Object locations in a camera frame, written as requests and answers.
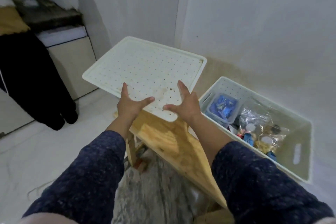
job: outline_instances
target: black pants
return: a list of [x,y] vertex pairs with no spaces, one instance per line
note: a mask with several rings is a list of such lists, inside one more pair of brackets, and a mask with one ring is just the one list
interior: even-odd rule
[[29,115],[54,130],[77,120],[76,105],[36,35],[0,36],[0,50],[0,87]]

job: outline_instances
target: navy patterned clothing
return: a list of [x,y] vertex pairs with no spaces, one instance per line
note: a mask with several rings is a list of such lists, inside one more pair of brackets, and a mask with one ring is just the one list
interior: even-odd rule
[[[115,192],[124,174],[125,150],[118,133],[104,131],[79,152],[23,217],[56,213],[79,224],[110,224]],[[218,152],[212,174],[236,223],[308,224],[333,216],[325,203],[239,142]]]

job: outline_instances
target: white marble floor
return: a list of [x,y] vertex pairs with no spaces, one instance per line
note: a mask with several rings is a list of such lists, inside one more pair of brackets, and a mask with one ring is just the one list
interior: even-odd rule
[[114,119],[118,99],[98,89],[77,101],[79,118],[54,131],[36,121],[0,139],[0,223],[16,223]]

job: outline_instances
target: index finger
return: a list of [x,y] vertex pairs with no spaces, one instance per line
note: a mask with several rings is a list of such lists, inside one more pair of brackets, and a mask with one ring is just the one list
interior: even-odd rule
[[127,84],[125,82],[123,83],[123,89],[121,90],[121,96],[128,97]]
[[178,87],[179,87],[179,89],[180,89],[180,91],[181,91],[181,93],[184,97],[186,97],[187,95],[190,95],[190,92],[189,92],[187,86],[185,86],[184,83],[181,80],[178,81],[177,85],[178,85]]

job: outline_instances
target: dark countertop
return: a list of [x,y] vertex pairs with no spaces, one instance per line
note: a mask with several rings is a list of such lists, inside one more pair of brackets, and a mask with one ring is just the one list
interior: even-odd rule
[[27,7],[15,2],[23,21],[35,33],[64,26],[84,25],[82,14],[75,9],[65,10],[49,0],[37,0],[39,6]]

